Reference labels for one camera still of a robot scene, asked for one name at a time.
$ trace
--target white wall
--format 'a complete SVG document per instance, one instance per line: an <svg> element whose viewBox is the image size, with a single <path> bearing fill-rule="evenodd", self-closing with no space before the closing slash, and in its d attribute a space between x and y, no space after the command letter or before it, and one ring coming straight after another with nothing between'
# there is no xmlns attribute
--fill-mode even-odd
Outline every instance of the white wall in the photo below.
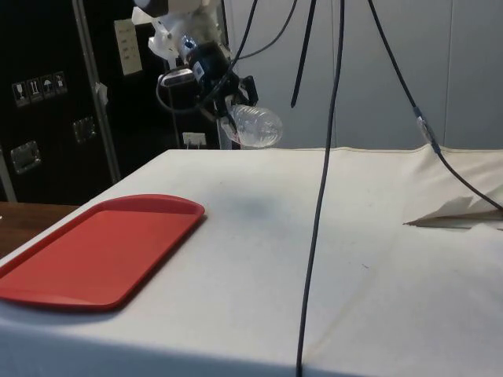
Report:
<svg viewBox="0 0 503 377"><path fill-rule="evenodd" d="M279 146L322 146L338 38L339 2L319 0L296 109L290 99L309 1L299 0L285 36L239 64L255 76L260 104L284 120ZM366 0L347 1L336 143L358 148L416 148L424 143L373 23ZM239 44L251 0L226 0L231 46ZM262 0L246 51L267 44L292 0ZM375 0L402 73L439 141L459 148L503 148L503 2Z"/></svg>

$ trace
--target metal latch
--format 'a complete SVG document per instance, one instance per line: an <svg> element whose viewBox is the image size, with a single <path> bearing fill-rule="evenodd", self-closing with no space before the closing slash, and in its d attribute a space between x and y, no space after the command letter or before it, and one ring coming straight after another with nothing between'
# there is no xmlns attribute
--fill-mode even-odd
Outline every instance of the metal latch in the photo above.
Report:
<svg viewBox="0 0 503 377"><path fill-rule="evenodd" d="M25 145L13 149L10 151L10 158L13 161L14 170L18 174L24 174L42 163L36 141L29 141Z"/></svg>
<svg viewBox="0 0 503 377"><path fill-rule="evenodd" d="M84 144L86 141L96 137L96 125L92 116L77 120L72 125L77 143Z"/></svg>

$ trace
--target metal pole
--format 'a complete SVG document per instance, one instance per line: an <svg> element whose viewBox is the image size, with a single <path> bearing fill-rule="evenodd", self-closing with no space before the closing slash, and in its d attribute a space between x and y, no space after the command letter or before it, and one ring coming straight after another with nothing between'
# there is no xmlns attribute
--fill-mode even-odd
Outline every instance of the metal pole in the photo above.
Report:
<svg viewBox="0 0 503 377"><path fill-rule="evenodd" d="M95 90L95 86L98 82L100 82L100 78L97 72L96 60L94 59L93 45L90 40L86 11L83 6L83 0L72 0L72 5L77 29L79 31L84 62L86 64L87 76L89 78L89 85L93 96L94 108L96 109L97 122L100 127L101 138L103 140L105 154L107 156L108 169L110 170L112 183L115 184L120 180L119 163L117 162L116 149L113 144L112 132L110 130L110 124L108 123L107 112Z"/></svg>
<svg viewBox="0 0 503 377"><path fill-rule="evenodd" d="M9 202L17 202L16 192L14 192L13 183L10 180L9 170L7 169L6 159L3 155L2 146L0 145L0 182L6 192Z"/></svg>

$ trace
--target label sticker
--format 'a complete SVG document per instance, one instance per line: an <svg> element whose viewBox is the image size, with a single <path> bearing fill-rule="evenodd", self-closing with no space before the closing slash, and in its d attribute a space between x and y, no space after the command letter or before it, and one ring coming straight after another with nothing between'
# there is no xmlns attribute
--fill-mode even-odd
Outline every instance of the label sticker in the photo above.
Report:
<svg viewBox="0 0 503 377"><path fill-rule="evenodd" d="M13 84L13 93L14 100L16 101L16 106L18 108L30 104L30 97L28 96L25 82L16 82L15 84Z"/></svg>
<svg viewBox="0 0 503 377"><path fill-rule="evenodd" d="M65 94L68 92L66 79L63 72L56 72L54 75L54 91L56 94Z"/></svg>
<svg viewBox="0 0 503 377"><path fill-rule="evenodd" d="M45 98L51 98L56 95L54 91L54 77L52 75L46 75L40 78L42 83L42 91Z"/></svg>
<svg viewBox="0 0 503 377"><path fill-rule="evenodd" d="M44 99L39 78L26 81L26 86L28 87L28 94L30 94L31 102L39 102Z"/></svg>

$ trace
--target power socket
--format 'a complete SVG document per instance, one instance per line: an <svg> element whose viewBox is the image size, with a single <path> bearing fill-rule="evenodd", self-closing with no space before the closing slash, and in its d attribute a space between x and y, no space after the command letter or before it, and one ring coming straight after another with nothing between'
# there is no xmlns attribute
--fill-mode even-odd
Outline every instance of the power socket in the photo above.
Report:
<svg viewBox="0 0 503 377"><path fill-rule="evenodd" d="M199 134L196 132L184 132L183 144L188 147L205 147L206 146L206 134Z"/></svg>

